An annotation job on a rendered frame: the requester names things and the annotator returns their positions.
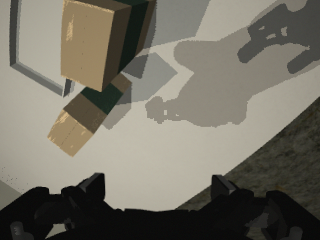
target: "gray square outline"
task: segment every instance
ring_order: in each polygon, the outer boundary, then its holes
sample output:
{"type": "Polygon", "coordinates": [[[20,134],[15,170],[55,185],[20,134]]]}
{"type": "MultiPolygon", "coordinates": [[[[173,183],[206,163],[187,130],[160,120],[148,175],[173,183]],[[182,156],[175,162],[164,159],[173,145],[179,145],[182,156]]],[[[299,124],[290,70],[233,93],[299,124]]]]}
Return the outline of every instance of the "gray square outline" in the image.
{"type": "Polygon", "coordinates": [[[65,97],[74,89],[74,81],[66,79],[65,85],[59,85],[51,79],[43,76],[34,69],[19,62],[19,31],[20,31],[20,14],[21,14],[21,1],[11,0],[10,7],[10,34],[9,34],[9,55],[10,66],[22,73],[23,75],[31,78],[42,86],[48,88],[52,92],[65,97]]]}

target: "green stripe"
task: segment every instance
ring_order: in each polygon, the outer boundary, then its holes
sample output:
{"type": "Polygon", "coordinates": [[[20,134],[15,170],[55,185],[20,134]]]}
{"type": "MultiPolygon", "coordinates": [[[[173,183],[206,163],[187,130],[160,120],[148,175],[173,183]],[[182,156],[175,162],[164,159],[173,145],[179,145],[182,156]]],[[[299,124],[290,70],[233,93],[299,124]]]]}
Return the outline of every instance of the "green stripe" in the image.
{"type": "Polygon", "coordinates": [[[124,39],[121,60],[118,68],[120,73],[136,56],[142,25],[146,16],[149,2],[146,0],[115,0],[132,7],[126,36],[124,39]]]}
{"type": "Polygon", "coordinates": [[[102,92],[86,87],[82,90],[81,94],[107,115],[123,95],[123,93],[112,84],[108,84],[102,92]]]}

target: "white surface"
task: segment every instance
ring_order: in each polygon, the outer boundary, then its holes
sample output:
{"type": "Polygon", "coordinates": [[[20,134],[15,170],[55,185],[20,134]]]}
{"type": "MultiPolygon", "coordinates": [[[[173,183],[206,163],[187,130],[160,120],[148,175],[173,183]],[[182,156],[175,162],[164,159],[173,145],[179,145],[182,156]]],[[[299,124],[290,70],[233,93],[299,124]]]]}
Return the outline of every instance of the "white surface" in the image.
{"type": "MultiPolygon", "coordinates": [[[[223,39],[273,2],[250,0],[240,5],[236,0],[212,0],[195,39],[223,39]]],[[[165,16],[160,11],[162,3],[165,1],[158,0],[160,19],[165,16]]],[[[319,96],[320,71],[315,68],[253,96],[240,125],[217,128],[201,128],[187,121],[160,125],[147,118],[147,101],[135,102],[118,124],[111,130],[101,126],[71,158],[47,135],[72,97],[61,99],[9,67],[9,9],[10,1],[1,1],[0,176],[20,193],[36,186],[59,193],[94,172],[103,172],[105,200],[112,207],[174,209],[208,187],[212,174],[224,175],[249,157],[319,96]]],[[[150,49],[178,72],[155,94],[164,100],[175,98],[193,74],[175,61],[177,43],[150,49]]],[[[81,89],[77,84],[75,94],[81,89]]],[[[109,117],[125,107],[116,106],[109,117]]]]}

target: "textured ground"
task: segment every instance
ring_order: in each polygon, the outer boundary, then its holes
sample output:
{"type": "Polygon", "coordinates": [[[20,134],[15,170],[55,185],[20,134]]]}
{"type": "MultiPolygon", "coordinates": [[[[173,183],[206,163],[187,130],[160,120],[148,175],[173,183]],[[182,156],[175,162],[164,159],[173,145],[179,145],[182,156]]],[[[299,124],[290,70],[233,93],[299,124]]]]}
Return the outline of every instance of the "textured ground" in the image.
{"type": "MultiPolygon", "coordinates": [[[[320,219],[320,98],[225,177],[256,197],[283,191],[320,219]]],[[[198,210],[209,201],[210,187],[177,209],[198,210]]],[[[265,239],[259,228],[247,236],[265,239]]]]}

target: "large wooden block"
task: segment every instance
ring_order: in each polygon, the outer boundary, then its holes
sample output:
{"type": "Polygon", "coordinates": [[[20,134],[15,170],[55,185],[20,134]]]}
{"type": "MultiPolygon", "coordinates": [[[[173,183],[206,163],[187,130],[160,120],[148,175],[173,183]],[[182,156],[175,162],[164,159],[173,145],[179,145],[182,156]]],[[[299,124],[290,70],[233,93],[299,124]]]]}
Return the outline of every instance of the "large wooden block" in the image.
{"type": "Polygon", "coordinates": [[[74,156],[94,135],[131,82],[119,74],[104,91],[85,88],[60,112],[48,139],[74,156]]]}
{"type": "Polygon", "coordinates": [[[156,0],[64,0],[61,75],[102,92],[143,49],[156,0]]]}

